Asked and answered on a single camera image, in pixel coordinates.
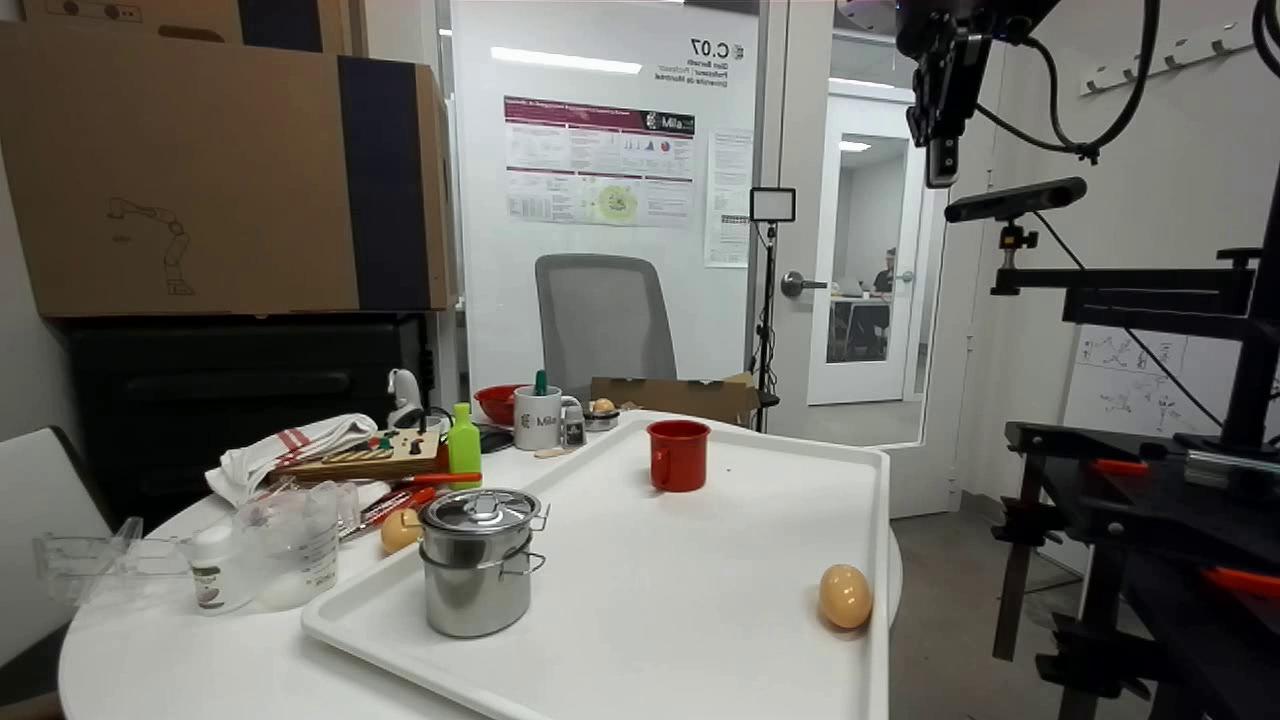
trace door handle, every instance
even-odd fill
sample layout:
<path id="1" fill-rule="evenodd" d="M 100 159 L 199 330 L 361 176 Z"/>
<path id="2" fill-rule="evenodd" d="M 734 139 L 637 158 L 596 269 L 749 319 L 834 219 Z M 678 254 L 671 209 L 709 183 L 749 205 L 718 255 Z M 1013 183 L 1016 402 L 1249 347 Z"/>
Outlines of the door handle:
<path id="1" fill-rule="evenodd" d="M 788 272 L 776 289 L 796 300 L 802 294 L 829 289 L 829 284 L 826 282 L 807 282 L 802 272 Z"/>

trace office chair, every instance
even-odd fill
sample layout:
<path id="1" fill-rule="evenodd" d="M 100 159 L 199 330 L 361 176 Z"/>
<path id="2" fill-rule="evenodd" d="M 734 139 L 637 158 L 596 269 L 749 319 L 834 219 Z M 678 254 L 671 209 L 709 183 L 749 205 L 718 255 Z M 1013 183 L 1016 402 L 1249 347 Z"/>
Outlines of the office chair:
<path id="1" fill-rule="evenodd" d="M 73 609 L 58 603 L 36 573 L 36 539 L 44 532 L 111 535 L 52 427 L 0 440 L 0 670 L 73 620 Z M 17 716 L 61 716 L 58 694 L 0 705 L 0 720 Z"/>
<path id="2" fill-rule="evenodd" d="M 585 402 L 596 378 L 678 381 L 668 306 L 647 260 L 540 255 L 538 306 L 562 393 Z"/>

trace green bottle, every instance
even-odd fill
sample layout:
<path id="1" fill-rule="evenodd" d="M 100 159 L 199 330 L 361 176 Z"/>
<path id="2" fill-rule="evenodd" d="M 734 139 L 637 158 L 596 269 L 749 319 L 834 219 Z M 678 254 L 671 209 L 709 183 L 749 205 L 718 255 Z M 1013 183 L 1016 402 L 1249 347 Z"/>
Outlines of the green bottle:
<path id="1" fill-rule="evenodd" d="M 447 446 L 447 473 L 479 473 L 479 427 L 474 423 L 474 406 L 452 406 L 444 446 Z"/>

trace ceiling light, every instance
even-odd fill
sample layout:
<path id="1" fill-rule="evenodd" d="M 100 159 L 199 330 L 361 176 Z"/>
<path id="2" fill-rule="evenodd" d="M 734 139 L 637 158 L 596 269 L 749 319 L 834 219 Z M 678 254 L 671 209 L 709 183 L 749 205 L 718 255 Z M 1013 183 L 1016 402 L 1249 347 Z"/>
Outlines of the ceiling light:
<path id="1" fill-rule="evenodd" d="M 609 76 L 641 76 L 646 69 L 625 60 L 528 52 L 528 47 L 494 47 L 488 58 L 501 65 L 575 69 L 575 72 L 609 72 Z"/>

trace stainless steel pot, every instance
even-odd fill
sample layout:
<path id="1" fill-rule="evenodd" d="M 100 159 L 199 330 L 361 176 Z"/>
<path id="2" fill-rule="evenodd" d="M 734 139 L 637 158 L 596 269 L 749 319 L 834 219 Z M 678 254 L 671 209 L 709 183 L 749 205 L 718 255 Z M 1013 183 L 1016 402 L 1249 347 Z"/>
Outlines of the stainless steel pot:
<path id="1" fill-rule="evenodd" d="M 528 613 L 543 508 L 507 489 L 447 493 L 423 508 L 429 624 L 440 635 L 494 635 Z"/>

